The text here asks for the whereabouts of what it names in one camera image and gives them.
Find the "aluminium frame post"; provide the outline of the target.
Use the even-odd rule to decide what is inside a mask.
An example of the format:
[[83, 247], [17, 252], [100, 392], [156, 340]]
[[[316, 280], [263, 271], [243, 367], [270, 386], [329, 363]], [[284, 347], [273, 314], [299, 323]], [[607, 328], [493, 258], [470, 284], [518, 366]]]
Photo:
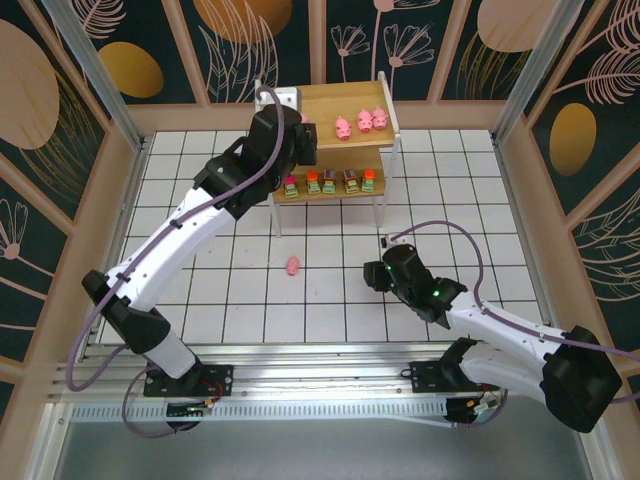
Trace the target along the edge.
[[525, 62], [491, 133], [500, 148], [510, 136], [537, 86], [543, 81], [557, 52], [575, 24], [585, 0], [557, 0], [549, 20]]
[[127, 143], [136, 152], [140, 152], [144, 146], [144, 135], [136, 126], [114, 81], [99, 58], [97, 50], [72, 10], [71, 4], [68, 0], [41, 1], [80, 66], [84, 68], [88, 80]]

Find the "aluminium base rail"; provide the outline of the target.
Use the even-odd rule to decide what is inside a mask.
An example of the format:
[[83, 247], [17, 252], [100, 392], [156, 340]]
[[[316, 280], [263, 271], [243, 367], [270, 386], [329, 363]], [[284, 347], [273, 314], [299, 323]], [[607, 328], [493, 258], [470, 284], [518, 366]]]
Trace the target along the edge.
[[[195, 345], [203, 364], [234, 367], [232, 398], [320, 400], [408, 397], [411, 386], [400, 372], [413, 361], [437, 360], [452, 342], [293, 343]], [[74, 365], [74, 381], [84, 382], [115, 348], [91, 346]], [[115, 401], [146, 362], [123, 351], [96, 382], [80, 393], [65, 383], [64, 363], [56, 367], [48, 399]]]

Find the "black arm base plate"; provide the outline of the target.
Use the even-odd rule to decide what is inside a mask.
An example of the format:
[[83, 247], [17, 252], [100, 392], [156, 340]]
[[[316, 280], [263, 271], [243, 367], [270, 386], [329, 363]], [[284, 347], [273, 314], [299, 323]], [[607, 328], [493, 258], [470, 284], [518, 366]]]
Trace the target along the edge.
[[438, 361], [414, 361], [404, 371], [404, 377], [411, 381], [414, 393], [478, 393], [496, 392], [500, 388], [491, 384], [474, 383], [464, 375], [450, 379]]
[[153, 370], [146, 374], [143, 395], [149, 398], [230, 396], [233, 374], [232, 365], [196, 364], [178, 379], [162, 370]]

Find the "wooden shelf white frame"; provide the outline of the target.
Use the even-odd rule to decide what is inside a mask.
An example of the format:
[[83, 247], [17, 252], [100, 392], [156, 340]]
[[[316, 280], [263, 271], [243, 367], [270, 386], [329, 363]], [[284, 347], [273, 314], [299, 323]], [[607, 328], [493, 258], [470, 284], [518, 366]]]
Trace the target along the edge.
[[[280, 208], [286, 204], [319, 200], [345, 200], [363, 197], [371, 200], [375, 223], [378, 227], [384, 223], [384, 215], [389, 197], [389, 182], [400, 151], [400, 128], [395, 113], [391, 91], [384, 72], [377, 74], [375, 81], [304, 85], [297, 87], [302, 94], [302, 112], [316, 125], [317, 164], [298, 166], [292, 171], [296, 177], [299, 196], [295, 199], [284, 198], [282, 188], [268, 197], [272, 214], [272, 232], [282, 234], [282, 216]], [[366, 108], [381, 107], [389, 115], [384, 130], [372, 129], [362, 133], [357, 127], [358, 113]], [[342, 116], [352, 127], [351, 137], [341, 141], [335, 134], [335, 121]], [[366, 168], [375, 170], [375, 191], [347, 195], [344, 189], [343, 170], [353, 169], [361, 182]], [[323, 182], [325, 169], [336, 171], [336, 192], [331, 195], [309, 195], [306, 186], [306, 173], [315, 170], [319, 183]]]

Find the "black control board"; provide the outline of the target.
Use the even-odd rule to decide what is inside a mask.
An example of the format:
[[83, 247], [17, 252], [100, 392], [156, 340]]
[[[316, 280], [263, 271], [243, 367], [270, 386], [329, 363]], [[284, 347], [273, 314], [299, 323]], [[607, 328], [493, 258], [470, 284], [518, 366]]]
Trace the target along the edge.
[[453, 398], [446, 401], [444, 418], [454, 428], [480, 428], [494, 421], [504, 409], [507, 396], [499, 398]]
[[166, 406], [166, 424], [174, 431], [188, 431], [211, 414], [213, 401], [205, 399], [197, 402], [168, 403]]

